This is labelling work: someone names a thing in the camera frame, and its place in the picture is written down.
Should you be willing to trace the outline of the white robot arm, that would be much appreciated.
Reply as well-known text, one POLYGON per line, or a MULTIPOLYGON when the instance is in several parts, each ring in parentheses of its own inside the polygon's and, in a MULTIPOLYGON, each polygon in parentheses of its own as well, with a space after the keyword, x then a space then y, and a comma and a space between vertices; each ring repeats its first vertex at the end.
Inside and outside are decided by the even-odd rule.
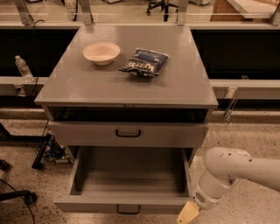
POLYGON ((177 218, 177 224, 189 224, 201 209, 217 206, 221 196, 240 179, 280 191, 280 160, 251 157, 245 150, 213 147, 204 156, 205 171, 192 189, 177 218))

